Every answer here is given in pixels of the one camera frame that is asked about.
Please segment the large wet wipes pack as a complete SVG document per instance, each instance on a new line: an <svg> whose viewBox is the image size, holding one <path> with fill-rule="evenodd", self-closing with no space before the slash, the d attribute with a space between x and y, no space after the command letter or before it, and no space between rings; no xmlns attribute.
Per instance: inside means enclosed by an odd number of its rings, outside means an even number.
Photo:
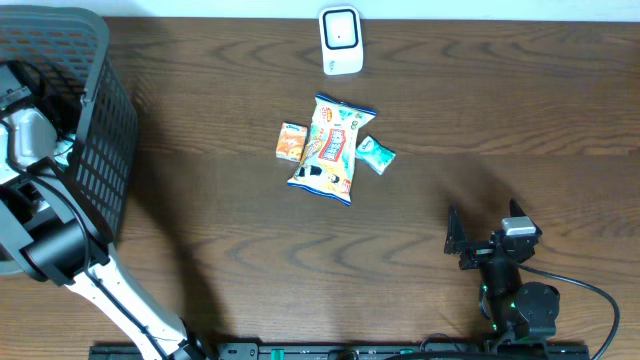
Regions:
<svg viewBox="0 0 640 360"><path fill-rule="evenodd" d="M73 152L75 140L76 135L73 133L58 138L53 152L53 160L59 167L67 168L69 166L69 157Z"/></svg>

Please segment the orange Kleenex tissue pack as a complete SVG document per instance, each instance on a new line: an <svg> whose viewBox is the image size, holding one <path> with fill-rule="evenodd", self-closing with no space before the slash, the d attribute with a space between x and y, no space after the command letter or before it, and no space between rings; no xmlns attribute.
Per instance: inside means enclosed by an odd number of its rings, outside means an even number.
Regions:
<svg viewBox="0 0 640 360"><path fill-rule="evenodd" d="M305 126L284 122L276 146L276 157L299 162L304 150L308 129Z"/></svg>

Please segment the yellow snack chip bag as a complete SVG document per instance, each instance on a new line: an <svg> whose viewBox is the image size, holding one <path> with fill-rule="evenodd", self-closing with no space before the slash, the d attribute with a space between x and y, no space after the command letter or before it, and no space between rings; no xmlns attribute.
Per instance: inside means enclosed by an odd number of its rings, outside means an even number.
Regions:
<svg viewBox="0 0 640 360"><path fill-rule="evenodd" d="M358 132L377 112L321 93L315 101L309 139L287 184L350 206Z"/></svg>

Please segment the green Kleenex tissue pack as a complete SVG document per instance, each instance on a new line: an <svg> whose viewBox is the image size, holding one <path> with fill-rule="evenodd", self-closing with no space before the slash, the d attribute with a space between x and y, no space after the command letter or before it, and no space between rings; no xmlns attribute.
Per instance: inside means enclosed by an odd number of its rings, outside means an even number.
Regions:
<svg viewBox="0 0 640 360"><path fill-rule="evenodd" d="M396 154L382 146L372 136L365 137L356 148L356 158L365 162L378 175L382 175L395 159Z"/></svg>

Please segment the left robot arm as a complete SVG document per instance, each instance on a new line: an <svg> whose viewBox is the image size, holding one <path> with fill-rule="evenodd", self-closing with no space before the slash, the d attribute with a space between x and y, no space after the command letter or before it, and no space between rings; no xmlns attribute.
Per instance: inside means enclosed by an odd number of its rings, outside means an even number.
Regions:
<svg viewBox="0 0 640 360"><path fill-rule="evenodd" d="M77 89L52 65L3 62L1 272L84 297L145 359L209 359L211 350L116 251L138 135L137 114L113 73Z"/></svg>

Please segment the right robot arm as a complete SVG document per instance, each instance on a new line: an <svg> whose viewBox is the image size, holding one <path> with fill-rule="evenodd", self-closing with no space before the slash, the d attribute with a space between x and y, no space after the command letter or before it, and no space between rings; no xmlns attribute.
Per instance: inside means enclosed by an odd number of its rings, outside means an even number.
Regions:
<svg viewBox="0 0 640 360"><path fill-rule="evenodd" d="M481 275L479 306L495 326L484 348L493 353L508 346L541 346L556 334L558 290L540 282L524 283L520 266L535 254L541 229L515 200L501 228L484 241L466 236L455 208L449 210L444 252L459 257L462 270L477 269Z"/></svg>

